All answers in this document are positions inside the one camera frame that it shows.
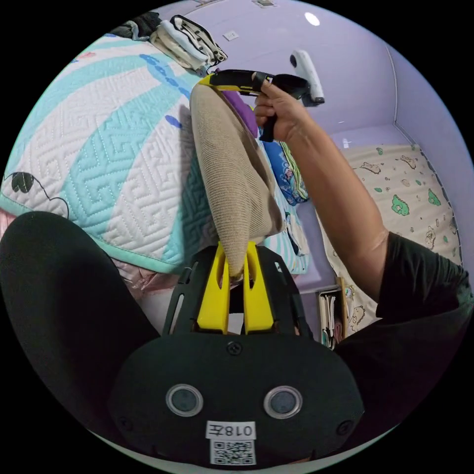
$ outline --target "camera lens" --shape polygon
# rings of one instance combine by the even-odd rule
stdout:
[[[179,384],[168,390],[166,405],[175,415],[195,416],[202,410],[203,399],[195,387]]]
[[[301,410],[302,404],[301,394],[295,388],[287,385],[270,390],[263,402],[267,414],[279,420],[296,415]]]

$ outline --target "ceiling light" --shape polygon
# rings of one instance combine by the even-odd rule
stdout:
[[[317,19],[316,15],[313,15],[312,13],[305,13],[305,18],[313,25],[313,26],[319,26],[319,20]]]

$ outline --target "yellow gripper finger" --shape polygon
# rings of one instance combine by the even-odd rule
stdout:
[[[218,90],[230,90],[230,91],[233,91],[233,92],[239,92],[242,89],[252,90],[252,87],[246,87],[246,86],[239,87],[238,85],[233,85],[233,84],[219,84],[219,85],[213,84],[212,79],[213,79],[214,76],[215,76],[215,73],[207,75],[206,77],[202,78],[199,81],[199,84],[207,85],[208,87],[214,87],[215,89],[218,89]]]
[[[270,331],[273,327],[272,309],[254,242],[247,247],[243,267],[243,315],[246,334]]]
[[[229,263],[219,242],[197,317],[201,330],[227,334],[230,291]]]

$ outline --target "purple cloth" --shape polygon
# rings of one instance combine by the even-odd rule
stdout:
[[[240,118],[243,120],[250,133],[257,138],[258,137],[258,125],[255,120],[253,110],[247,105],[240,97],[238,92],[223,90],[223,96],[228,100],[229,104],[235,109]]]

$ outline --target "black shirt sleeve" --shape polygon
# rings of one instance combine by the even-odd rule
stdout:
[[[377,306],[381,319],[335,349],[351,369],[365,407],[343,451],[395,427],[426,397],[456,353],[473,305],[462,267],[389,235]]]
[[[390,233],[377,317],[391,323],[460,309],[472,298],[462,267]]]

